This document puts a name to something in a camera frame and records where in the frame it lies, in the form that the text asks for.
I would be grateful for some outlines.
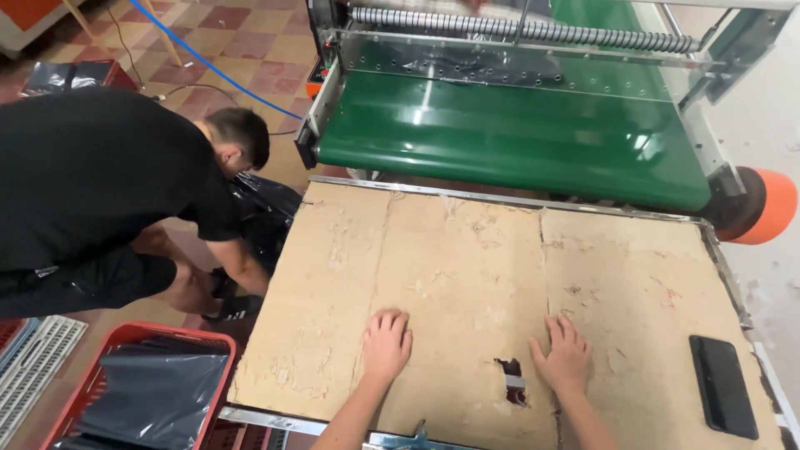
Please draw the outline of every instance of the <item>smartphone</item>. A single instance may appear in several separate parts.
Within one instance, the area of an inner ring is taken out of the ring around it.
[[[709,428],[758,439],[736,348],[730,342],[691,335],[689,345]]]

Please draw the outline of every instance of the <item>worn cardboard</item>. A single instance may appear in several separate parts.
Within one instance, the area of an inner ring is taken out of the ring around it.
[[[781,448],[702,245],[691,224],[311,183],[228,400],[330,420],[360,379],[366,319],[395,306],[414,349],[374,429],[412,436],[424,419],[432,440],[556,448],[526,338],[546,343],[542,317],[563,311],[595,347],[588,395],[623,448]],[[758,441],[705,425],[689,334],[736,346]],[[527,408],[506,401],[494,358],[521,363]]]

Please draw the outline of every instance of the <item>metal roller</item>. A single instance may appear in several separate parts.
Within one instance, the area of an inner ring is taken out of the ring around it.
[[[353,19],[361,23],[419,26],[429,30],[461,31],[504,37],[513,37],[519,24],[517,20],[497,20],[361,7],[353,8],[351,15]],[[700,46],[700,42],[691,36],[585,28],[583,26],[560,25],[554,22],[526,22],[520,37],[536,41],[617,47],[631,50],[665,51],[669,53],[691,53],[697,51]]]

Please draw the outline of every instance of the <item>wooden leg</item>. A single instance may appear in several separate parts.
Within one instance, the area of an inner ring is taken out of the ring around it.
[[[62,2],[64,2],[64,5],[66,5],[67,9],[70,10],[72,15],[75,16],[75,18],[78,20],[78,23],[81,24],[81,27],[86,32],[86,34],[88,34],[89,37],[92,38],[92,42],[94,42],[94,46],[105,50],[107,54],[110,54],[113,57],[114,53],[112,53],[110,50],[108,50],[108,48],[106,48],[106,46],[102,45],[102,42],[100,41],[100,38],[98,38],[97,36],[92,34],[92,30],[89,29],[89,23],[86,21],[86,18],[83,17],[83,13],[78,8],[76,8],[72,4],[72,2],[70,2],[70,0],[62,0]]]
[[[153,9],[153,5],[150,3],[150,0],[142,0],[142,4],[147,8],[150,14],[155,17],[155,10]],[[167,53],[170,54],[172,60],[175,61],[175,64],[182,66],[183,63],[181,62],[181,58],[178,56],[178,52],[175,51],[175,47],[172,45],[172,41],[170,41],[170,37],[164,33],[164,31],[159,28],[158,35],[161,36],[161,42],[164,42],[164,46],[166,46]]]

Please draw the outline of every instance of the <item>blue hose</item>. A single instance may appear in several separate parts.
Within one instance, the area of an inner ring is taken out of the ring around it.
[[[258,97],[256,94],[253,94],[252,92],[247,90],[241,84],[239,84],[239,83],[235,82],[234,80],[230,79],[230,77],[228,75],[223,74],[221,70],[219,70],[218,68],[214,67],[214,64],[211,64],[210,62],[206,61],[206,59],[203,58],[202,56],[200,56],[200,54],[198,52],[194,51],[194,49],[192,47],[190,47],[188,44],[183,42],[183,40],[180,39],[178,36],[176,36],[175,33],[173,33],[169,28],[164,26],[164,24],[161,23],[161,21],[159,21],[155,16],[150,14],[150,12],[147,10],[147,8],[142,6],[141,3],[137,2],[136,0],[129,0],[129,1],[133,6],[136,7],[137,10],[141,11],[142,14],[147,16],[147,18],[150,19],[158,28],[161,28],[162,31],[164,31],[164,33],[166,33],[166,35],[170,37],[170,39],[172,39],[173,41],[175,41],[178,44],[180,44],[183,48],[188,50],[189,53],[191,53],[195,58],[197,58],[200,62],[202,62],[203,64],[208,66],[209,69],[213,70],[215,74],[221,76],[223,79],[225,79],[230,84],[234,85],[241,92],[244,92],[245,94],[248,94],[250,97],[255,98],[259,102],[264,103],[265,105],[267,105],[267,106],[269,106],[271,108],[275,108],[276,110],[281,111],[285,115],[289,115],[291,117],[294,117],[295,119],[302,120],[302,117],[300,117],[299,115],[293,114],[293,113],[281,108],[278,105],[274,105],[274,104],[272,104],[270,102],[267,102],[265,99],[263,99],[261,97]]]

